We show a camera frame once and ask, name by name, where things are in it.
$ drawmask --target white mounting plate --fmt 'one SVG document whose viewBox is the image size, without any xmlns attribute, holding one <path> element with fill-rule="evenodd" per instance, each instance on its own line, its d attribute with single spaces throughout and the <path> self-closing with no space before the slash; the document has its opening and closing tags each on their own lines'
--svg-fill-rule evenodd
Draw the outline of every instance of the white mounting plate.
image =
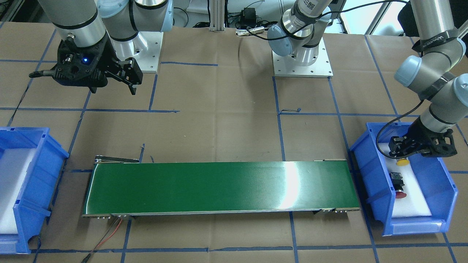
<svg viewBox="0 0 468 263">
<path fill-rule="evenodd" d="M 327 78 L 333 76 L 325 43 L 320 40 L 319 55 L 310 66 L 299 66 L 291 56 L 281 57 L 273 53 L 273 69 L 277 77 Z"/>
<path fill-rule="evenodd" d="M 162 47 L 162 32 L 141 32 L 148 42 L 148 50 L 141 54 L 133 56 L 140 66 L 143 73 L 157 73 L 159 65 L 159 56 Z"/>
</svg>

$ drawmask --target conveyor belt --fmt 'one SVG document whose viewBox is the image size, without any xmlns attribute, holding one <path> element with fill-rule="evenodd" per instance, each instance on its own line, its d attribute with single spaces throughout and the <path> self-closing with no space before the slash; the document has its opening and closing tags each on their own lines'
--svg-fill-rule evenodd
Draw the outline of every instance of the conveyor belt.
<svg viewBox="0 0 468 263">
<path fill-rule="evenodd" d="M 346 161 L 98 163 L 83 216 L 358 210 Z"/>
</svg>

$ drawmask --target power adapter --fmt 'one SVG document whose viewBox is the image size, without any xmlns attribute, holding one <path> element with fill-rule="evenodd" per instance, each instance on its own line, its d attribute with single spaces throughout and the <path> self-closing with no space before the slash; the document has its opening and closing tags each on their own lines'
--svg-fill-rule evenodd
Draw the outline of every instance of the power adapter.
<svg viewBox="0 0 468 263">
<path fill-rule="evenodd" d="M 257 26 L 255 8 L 244 8 L 244 10 L 241 11 L 240 24 L 241 29 L 246 29 L 247 27 L 255 28 Z"/>
</svg>

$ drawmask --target blue plastic bin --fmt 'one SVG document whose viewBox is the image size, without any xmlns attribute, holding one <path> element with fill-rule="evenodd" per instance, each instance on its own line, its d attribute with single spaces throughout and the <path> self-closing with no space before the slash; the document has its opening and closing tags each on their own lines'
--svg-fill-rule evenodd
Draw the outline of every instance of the blue plastic bin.
<svg viewBox="0 0 468 263">
<path fill-rule="evenodd" d="M 14 155 L 11 158 L 11 153 L 13 151 L 20 153 L 24 150 L 29 151 L 30 154 L 24 158 L 22 169 L 25 173 L 22 175 L 25 177 L 21 182 L 19 175 L 15 175 L 11 171 L 16 169 L 15 160 L 23 158 L 21 156 L 14 158 Z M 63 161 L 68 158 L 68 155 L 61 145 L 49 135 L 49 128 L 0 127 L 0 161 L 2 158 L 4 159 L 3 171 L 0 171 L 2 176 L 0 183 L 4 184 L 0 185 L 0 189 L 3 190 L 3 192 L 0 191 L 0 195 L 2 195 L 0 201 L 13 201 L 13 203 L 3 206 L 6 212 L 1 215 L 11 213 L 9 212 L 11 205 L 14 221 L 9 221 L 13 222 L 9 227 L 14 229 L 14 222 L 16 222 L 17 228 L 17 234 L 14 232 L 12 234 L 5 228 L 2 229 L 0 254 L 31 253 L 28 240 L 39 234 L 45 217 L 51 214 L 48 210 L 49 203 Z M 9 187 L 8 182 L 14 182 L 15 176 L 17 178 L 16 187 Z"/>
<path fill-rule="evenodd" d="M 388 175 L 385 157 L 375 144 L 375 137 L 385 123 L 367 123 L 367 131 L 354 143 L 351 151 L 359 169 L 376 220 L 383 222 L 385 235 L 447 232 L 458 190 L 442 158 L 415 154 L 409 161 L 432 216 L 392 218 L 395 191 Z M 380 136 L 379 143 L 388 143 L 392 136 L 402 136 L 411 123 L 393 123 Z"/>
</svg>

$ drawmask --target red wire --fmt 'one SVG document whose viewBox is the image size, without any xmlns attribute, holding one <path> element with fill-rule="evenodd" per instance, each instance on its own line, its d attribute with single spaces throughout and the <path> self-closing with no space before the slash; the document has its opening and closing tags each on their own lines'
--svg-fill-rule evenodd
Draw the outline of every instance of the red wire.
<svg viewBox="0 0 468 263">
<path fill-rule="evenodd" d="M 104 242 L 106 242 L 107 240 L 109 240 L 109 238 L 111 238 L 118 230 L 118 228 L 120 227 L 120 224 L 122 224 L 122 219 L 120 219 L 120 222 L 118 223 L 116 229 L 114 229 L 114 232 L 112 232 L 112 234 L 110 234 L 110 236 L 108 236 L 106 239 L 104 239 L 101 243 L 97 244 L 96 248 L 98 248 L 99 246 L 101 246 L 102 244 L 104 244 Z"/>
</svg>

